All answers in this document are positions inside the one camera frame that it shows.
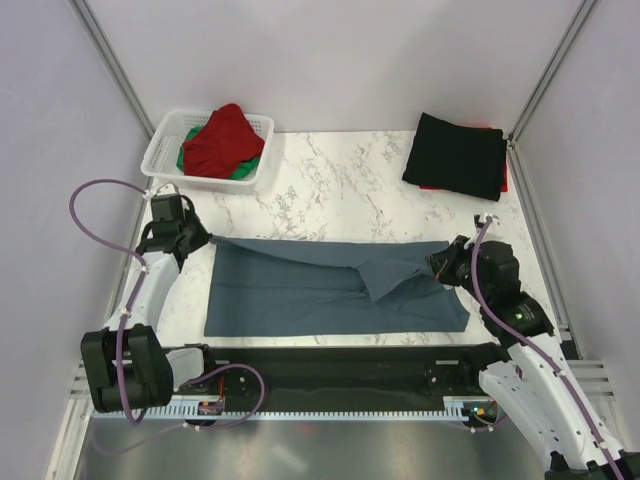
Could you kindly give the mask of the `white plastic basket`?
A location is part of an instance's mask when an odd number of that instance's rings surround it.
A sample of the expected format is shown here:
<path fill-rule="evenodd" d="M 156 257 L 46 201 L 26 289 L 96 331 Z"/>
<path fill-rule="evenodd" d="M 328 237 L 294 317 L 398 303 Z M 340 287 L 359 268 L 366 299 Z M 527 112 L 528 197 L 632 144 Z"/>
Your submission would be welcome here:
<path fill-rule="evenodd" d="M 161 120 L 144 154 L 148 177 L 233 194 L 256 189 L 267 169 L 274 121 L 239 105 L 174 110 Z"/>

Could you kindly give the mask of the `blue-grey t shirt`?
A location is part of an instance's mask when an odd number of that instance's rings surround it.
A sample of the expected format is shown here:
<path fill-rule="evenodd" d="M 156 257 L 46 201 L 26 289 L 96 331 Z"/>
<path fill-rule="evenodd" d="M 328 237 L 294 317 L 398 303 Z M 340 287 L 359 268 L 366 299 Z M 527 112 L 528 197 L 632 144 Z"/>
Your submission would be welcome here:
<path fill-rule="evenodd" d="M 456 333 L 468 324 L 426 261 L 442 241 L 213 242 L 207 337 Z"/>

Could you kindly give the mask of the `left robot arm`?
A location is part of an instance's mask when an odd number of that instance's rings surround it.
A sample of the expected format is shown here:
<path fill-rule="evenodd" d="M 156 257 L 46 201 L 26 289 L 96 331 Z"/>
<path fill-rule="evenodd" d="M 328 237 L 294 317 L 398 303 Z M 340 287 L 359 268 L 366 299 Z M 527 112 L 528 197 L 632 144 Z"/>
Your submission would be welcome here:
<path fill-rule="evenodd" d="M 132 423 L 145 410 L 167 405 L 184 384 L 208 393 L 220 378 L 218 367 L 204 360 L 203 347 L 166 350 L 156 335 L 184 263 L 210 242 L 211 234 L 184 195 L 156 195 L 150 206 L 152 220 L 133 251 L 138 264 L 124 300 L 102 329 L 86 333 L 80 344 L 94 408 L 123 412 Z"/>

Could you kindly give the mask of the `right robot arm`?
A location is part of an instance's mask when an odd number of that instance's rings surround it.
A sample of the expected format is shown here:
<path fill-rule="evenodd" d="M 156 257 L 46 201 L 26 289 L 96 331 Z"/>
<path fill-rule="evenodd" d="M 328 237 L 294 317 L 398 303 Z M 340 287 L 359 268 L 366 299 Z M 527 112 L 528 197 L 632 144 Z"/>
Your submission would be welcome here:
<path fill-rule="evenodd" d="M 589 402 L 544 309 L 521 287 L 512 247 L 459 236 L 426 261 L 441 284 L 472 295 L 498 341 L 474 348 L 458 368 L 460 386 L 498 403 L 545 478 L 638 478 L 638 453 L 626 451 Z"/>

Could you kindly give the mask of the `folded red t shirt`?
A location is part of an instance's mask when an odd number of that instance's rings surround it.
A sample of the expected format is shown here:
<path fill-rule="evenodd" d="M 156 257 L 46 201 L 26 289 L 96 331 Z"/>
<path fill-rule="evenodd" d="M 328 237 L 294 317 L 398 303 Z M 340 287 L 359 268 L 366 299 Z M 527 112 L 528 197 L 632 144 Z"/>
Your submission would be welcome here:
<path fill-rule="evenodd" d="M 429 133 L 419 188 L 498 201 L 509 189 L 503 131 L 455 125 L 445 133 L 442 140 Z"/>

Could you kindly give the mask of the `green t shirt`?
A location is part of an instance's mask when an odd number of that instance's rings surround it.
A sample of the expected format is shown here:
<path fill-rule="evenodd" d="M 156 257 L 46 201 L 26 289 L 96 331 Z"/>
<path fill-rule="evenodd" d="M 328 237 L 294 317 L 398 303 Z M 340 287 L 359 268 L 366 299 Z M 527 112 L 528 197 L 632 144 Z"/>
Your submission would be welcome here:
<path fill-rule="evenodd" d="M 241 180 L 257 168 L 264 141 L 256 134 L 238 140 L 219 134 L 201 135 L 202 127 L 191 128 L 176 160 L 176 167 L 187 176 Z"/>

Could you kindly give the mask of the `dark red t shirt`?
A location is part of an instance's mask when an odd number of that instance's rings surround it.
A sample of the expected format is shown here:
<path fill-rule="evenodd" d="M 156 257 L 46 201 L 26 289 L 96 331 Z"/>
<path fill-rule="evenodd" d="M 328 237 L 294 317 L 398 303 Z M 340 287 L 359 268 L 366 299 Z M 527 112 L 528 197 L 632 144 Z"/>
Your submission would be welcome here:
<path fill-rule="evenodd" d="M 182 171 L 187 176 L 242 180 L 259 165 L 264 145 L 240 106 L 226 104 L 183 143 Z"/>

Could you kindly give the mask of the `folded black t shirt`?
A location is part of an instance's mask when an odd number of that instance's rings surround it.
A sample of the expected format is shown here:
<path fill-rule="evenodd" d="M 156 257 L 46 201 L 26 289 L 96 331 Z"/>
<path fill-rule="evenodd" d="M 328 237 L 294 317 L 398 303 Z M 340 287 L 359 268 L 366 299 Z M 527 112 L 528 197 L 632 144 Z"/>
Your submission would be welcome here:
<path fill-rule="evenodd" d="M 402 180 L 496 202 L 504 191 L 506 153 L 500 129 L 460 126 L 424 113 Z"/>

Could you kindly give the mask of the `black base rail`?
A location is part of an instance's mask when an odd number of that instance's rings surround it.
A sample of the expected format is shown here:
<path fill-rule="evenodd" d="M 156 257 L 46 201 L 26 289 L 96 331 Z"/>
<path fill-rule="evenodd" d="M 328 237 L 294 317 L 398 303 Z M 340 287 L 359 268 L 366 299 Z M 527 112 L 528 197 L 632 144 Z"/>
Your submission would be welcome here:
<path fill-rule="evenodd" d="M 233 410 L 433 409 L 447 396 L 479 397 L 478 376 L 507 360 L 494 343 L 475 346 L 213 348 L 205 370 L 180 393 L 221 394 Z"/>

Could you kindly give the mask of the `left aluminium frame post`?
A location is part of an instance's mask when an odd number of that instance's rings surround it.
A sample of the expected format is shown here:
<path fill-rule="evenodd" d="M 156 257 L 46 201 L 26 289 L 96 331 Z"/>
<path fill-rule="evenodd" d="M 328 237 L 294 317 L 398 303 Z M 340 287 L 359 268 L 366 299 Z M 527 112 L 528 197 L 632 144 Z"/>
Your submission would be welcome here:
<path fill-rule="evenodd" d="M 138 125 L 146 138 L 150 140 L 155 132 L 155 127 L 89 2 L 86 0 L 70 0 L 69 4 Z"/>

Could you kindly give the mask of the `aluminium frame post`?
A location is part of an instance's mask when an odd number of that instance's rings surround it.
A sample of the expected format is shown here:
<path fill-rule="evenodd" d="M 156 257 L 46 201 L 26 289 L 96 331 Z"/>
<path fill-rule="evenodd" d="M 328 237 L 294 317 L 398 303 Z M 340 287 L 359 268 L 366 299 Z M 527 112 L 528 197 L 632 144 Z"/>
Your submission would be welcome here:
<path fill-rule="evenodd" d="M 69 4 L 138 125 L 146 138 L 150 140 L 155 132 L 155 127 L 89 2 L 86 0 L 70 0 Z"/>
<path fill-rule="evenodd" d="M 571 17 L 563 35 L 538 79 L 525 107 L 508 135 L 508 142 L 515 145 L 523 135 L 527 125 L 545 98 L 553 81 L 559 74 L 573 46 L 580 37 L 586 24 L 599 6 L 599 0 L 582 0 Z"/>

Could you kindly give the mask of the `right aluminium frame post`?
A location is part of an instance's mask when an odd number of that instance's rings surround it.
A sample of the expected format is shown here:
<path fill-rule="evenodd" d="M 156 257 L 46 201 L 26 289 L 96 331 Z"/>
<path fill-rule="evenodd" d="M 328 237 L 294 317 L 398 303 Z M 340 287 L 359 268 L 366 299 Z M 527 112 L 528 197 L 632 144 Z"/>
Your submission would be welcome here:
<path fill-rule="evenodd" d="M 508 135 L 508 142 L 515 145 L 523 135 L 527 125 L 545 98 L 553 81 L 559 74 L 573 46 L 580 37 L 586 24 L 599 6 L 599 0 L 582 0 L 571 17 L 563 35 L 538 79 L 525 107 Z"/>

